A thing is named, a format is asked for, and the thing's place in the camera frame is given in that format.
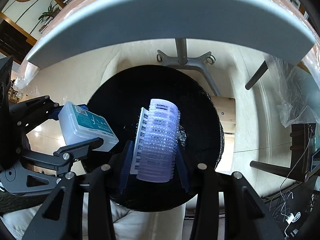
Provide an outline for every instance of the dark doorway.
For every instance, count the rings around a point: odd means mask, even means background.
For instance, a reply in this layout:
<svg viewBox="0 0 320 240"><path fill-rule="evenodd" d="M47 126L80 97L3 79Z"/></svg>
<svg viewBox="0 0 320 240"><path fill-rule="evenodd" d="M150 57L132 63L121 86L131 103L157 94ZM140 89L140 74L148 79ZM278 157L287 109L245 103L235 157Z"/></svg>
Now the dark doorway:
<svg viewBox="0 0 320 240"><path fill-rule="evenodd" d="M13 56L15 62L21 64L24 57L31 50L32 45L27 42L27 37L16 30L6 21L0 24L0 52Z"/></svg>

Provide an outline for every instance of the barcode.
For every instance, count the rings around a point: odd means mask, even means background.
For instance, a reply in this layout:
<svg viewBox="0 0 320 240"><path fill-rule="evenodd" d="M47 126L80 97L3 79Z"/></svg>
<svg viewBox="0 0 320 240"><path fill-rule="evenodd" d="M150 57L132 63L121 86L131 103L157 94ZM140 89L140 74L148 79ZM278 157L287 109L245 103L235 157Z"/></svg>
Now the barcode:
<svg viewBox="0 0 320 240"><path fill-rule="evenodd" d="M76 111L79 113L79 114L84 114L86 116L88 116L87 114L87 111L83 110L81 107L77 106L76 107Z"/></svg>
<svg viewBox="0 0 320 240"><path fill-rule="evenodd" d="M164 105L156 105L156 109L163 109L163 110L168 110L168 106L164 106Z"/></svg>

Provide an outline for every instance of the wall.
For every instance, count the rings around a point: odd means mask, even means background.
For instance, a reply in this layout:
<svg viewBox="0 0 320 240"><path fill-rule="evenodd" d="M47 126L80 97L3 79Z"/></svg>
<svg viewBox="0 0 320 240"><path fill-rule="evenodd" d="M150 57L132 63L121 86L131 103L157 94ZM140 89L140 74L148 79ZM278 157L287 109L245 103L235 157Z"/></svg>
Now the wall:
<svg viewBox="0 0 320 240"><path fill-rule="evenodd" d="M54 0L30 0L27 2L9 0L2 12L32 37L39 40L41 38L39 29L44 22L40 22L38 18L48 10L51 1L53 1L53 5L57 4Z"/></svg>

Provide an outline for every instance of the tiled floor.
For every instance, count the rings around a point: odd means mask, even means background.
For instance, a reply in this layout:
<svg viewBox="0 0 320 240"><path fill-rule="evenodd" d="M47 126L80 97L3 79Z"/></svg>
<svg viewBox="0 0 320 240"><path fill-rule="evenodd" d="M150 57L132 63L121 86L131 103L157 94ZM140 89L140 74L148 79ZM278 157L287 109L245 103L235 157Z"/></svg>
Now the tiled floor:
<svg viewBox="0 0 320 240"><path fill-rule="evenodd" d="M291 151L290 127L284 128L279 120L277 94L271 85L268 72L251 89L245 84L263 62L261 52L215 41L187 40L188 56L198 57L211 51L216 57L214 65L207 65L222 96L236 99L236 137L232 171L240 171L259 195L279 190L282 177L257 171L249 166L259 160L289 166ZM87 103L100 84L115 73L129 67L158 64L156 51L176 56L173 39L138 41L86 52L41 70L28 89L37 88L38 95L50 95L60 104L71 101ZM203 76L195 71L183 71L213 95ZM59 123L49 120L41 130L29 135L31 148L52 153L64 143ZM80 163L76 172L83 170ZM292 181L287 180L284 187Z"/></svg>

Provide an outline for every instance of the plastic box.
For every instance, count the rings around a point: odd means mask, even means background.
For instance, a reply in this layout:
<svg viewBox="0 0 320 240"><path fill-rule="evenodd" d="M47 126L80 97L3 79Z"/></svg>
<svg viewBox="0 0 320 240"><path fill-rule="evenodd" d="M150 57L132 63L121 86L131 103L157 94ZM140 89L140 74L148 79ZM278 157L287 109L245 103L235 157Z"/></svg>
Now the plastic box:
<svg viewBox="0 0 320 240"><path fill-rule="evenodd" d="M103 145L96 150L108 152L119 141L106 119L71 102L66 102L58 117L66 145L100 137Z"/></svg>

